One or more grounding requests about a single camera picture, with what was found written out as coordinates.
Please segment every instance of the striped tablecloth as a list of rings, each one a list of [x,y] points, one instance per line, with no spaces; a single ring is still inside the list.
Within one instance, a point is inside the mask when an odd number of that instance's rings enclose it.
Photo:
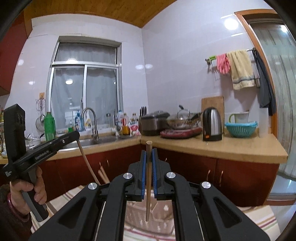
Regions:
[[[31,231],[34,233],[39,227],[41,227],[49,218],[51,218],[58,210],[60,210],[67,202],[69,202],[77,193],[83,189],[83,186],[76,187],[65,194],[51,200],[47,203],[47,210],[49,217],[38,223],[32,215],[32,228]],[[253,222],[255,222],[260,228],[262,228],[270,237],[271,241],[275,241],[280,235],[280,230],[273,211],[269,205],[258,206],[258,207],[239,207]],[[124,226],[124,241],[173,241],[175,240],[174,233],[172,236],[158,236],[149,234],[141,230],[137,230],[130,225],[125,224]]]

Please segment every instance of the dish rack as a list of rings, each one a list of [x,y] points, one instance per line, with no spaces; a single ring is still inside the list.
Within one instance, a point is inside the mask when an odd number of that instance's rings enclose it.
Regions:
[[[256,127],[258,126],[258,123],[256,121],[248,123],[227,122],[225,123],[225,126],[233,137],[247,138],[254,133]]]
[[[174,231],[174,218],[172,201],[157,201],[151,190],[150,218],[148,222],[146,217],[146,197],[142,202],[126,202],[125,222],[130,226],[155,235],[170,236]]]

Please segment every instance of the countertop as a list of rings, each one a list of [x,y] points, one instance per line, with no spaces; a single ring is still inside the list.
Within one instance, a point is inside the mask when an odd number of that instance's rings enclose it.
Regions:
[[[185,140],[163,139],[160,136],[141,136],[101,145],[84,148],[86,155],[115,150],[119,148],[146,144],[152,141],[153,147],[172,151],[189,153],[212,158],[247,161],[258,163],[280,164],[286,163],[288,154],[273,134],[259,138],[256,134],[251,138],[232,138],[229,134],[223,135],[222,141],[204,142],[202,135]],[[80,150],[59,151],[48,160],[58,160],[81,156]],[[0,164],[6,164],[7,159],[0,157]]]

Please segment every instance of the cutting board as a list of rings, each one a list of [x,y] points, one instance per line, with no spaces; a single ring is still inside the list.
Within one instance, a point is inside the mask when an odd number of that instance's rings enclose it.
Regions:
[[[202,98],[202,111],[208,107],[215,107],[218,110],[221,116],[222,133],[224,133],[224,97],[215,96]]]

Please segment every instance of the wooden door frame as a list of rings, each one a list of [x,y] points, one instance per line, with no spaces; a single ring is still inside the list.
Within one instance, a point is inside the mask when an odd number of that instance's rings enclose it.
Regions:
[[[267,61],[266,56],[264,54],[264,51],[260,45],[260,42],[258,41],[257,36],[255,35],[254,31],[251,29],[251,27],[249,26],[249,24],[245,18],[250,17],[252,15],[253,16],[258,15],[258,16],[260,16],[260,18],[262,18],[263,16],[267,16],[268,18],[270,18],[272,15],[274,15],[276,18],[279,18],[278,14],[273,9],[251,9],[251,10],[238,11],[238,12],[235,12],[234,14],[237,16],[237,18],[239,19],[239,21],[241,22],[241,24],[243,25],[243,27],[247,31],[251,41],[254,44],[254,47],[256,48],[258,53],[260,54],[260,56],[264,62],[264,65],[266,67],[272,89],[275,93],[274,81],[273,81],[273,78],[271,75],[270,66],[268,64],[268,61]],[[278,137],[278,111],[277,110],[278,110],[278,108],[276,106],[276,113],[271,117],[271,133],[274,134],[275,137]]]

